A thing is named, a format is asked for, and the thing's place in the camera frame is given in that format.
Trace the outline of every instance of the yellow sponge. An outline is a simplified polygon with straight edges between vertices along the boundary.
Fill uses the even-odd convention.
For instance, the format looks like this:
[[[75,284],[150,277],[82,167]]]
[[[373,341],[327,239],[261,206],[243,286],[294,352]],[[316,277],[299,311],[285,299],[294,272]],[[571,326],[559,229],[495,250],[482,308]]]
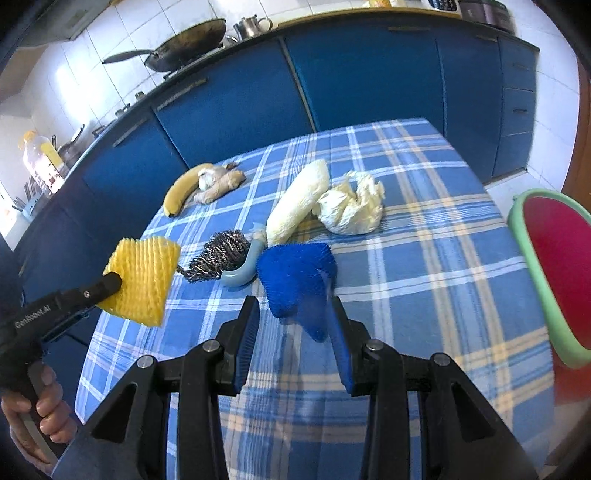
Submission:
[[[118,317],[160,326],[180,252],[179,244],[161,236],[122,239],[103,272],[119,274],[121,290],[97,305]]]

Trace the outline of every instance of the human hand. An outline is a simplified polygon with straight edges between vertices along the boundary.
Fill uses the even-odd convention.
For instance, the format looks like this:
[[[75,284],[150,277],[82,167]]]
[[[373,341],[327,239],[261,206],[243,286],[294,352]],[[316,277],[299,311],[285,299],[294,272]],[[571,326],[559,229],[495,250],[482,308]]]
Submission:
[[[71,408],[62,400],[63,389],[56,382],[56,373],[47,365],[43,367],[41,381],[45,389],[35,406],[43,419],[40,429],[49,435],[54,443],[70,443],[76,434],[77,424],[70,417]],[[50,461],[35,443],[19,416],[20,413],[31,411],[31,402],[21,394],[7,392],[2,397],[2,411],[22,448],[32,457],[49,464]]]

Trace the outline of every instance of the metal teapot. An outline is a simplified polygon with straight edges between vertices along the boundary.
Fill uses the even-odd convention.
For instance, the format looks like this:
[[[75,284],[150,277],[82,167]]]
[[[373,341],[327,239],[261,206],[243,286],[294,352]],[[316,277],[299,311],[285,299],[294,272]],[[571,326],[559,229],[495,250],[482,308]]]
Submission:
[[[267,20],[269,22],[269,28],[263,30],[261,28],[261,22],[263,20]],[[270,29],[273,28],[273,21],[269,17],[261,18],[260,20],[256,17],[248,17],[242,18],[237,24],[234,25],[234,30],[236,31],[236,35],[238,38],[233,37],[231,35],[227,35],[226,39],[230,42],[238,43],[246,38],[256,37],[261,33],[268,32]]]

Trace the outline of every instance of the frying pan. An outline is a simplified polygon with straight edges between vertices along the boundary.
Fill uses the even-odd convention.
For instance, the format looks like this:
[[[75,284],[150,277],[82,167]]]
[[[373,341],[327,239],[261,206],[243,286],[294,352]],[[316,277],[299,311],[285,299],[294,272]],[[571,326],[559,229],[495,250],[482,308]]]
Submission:
[[[112,55],[103,63],[116,63],[148,55],[144,65],[155,72],[173,72],[216,48],[226,33],[226,20],[216,18],[194,25],[164,42],[156,50],[131,50]]]

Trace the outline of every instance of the pan handle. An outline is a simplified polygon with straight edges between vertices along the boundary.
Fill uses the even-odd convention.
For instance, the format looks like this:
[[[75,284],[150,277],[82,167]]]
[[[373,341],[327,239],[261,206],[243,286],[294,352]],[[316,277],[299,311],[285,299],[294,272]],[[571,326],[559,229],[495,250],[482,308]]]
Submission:
[[[118,61],[129,60],[134,57],[138,57],[139,55],[152,55],[154,53],[153,50],[131,50],[131,51],[123,51],[121,53],[116,53],[115,55],[111,55],[110,57],[103,60],[103,64],[105,63],[117,63]]]

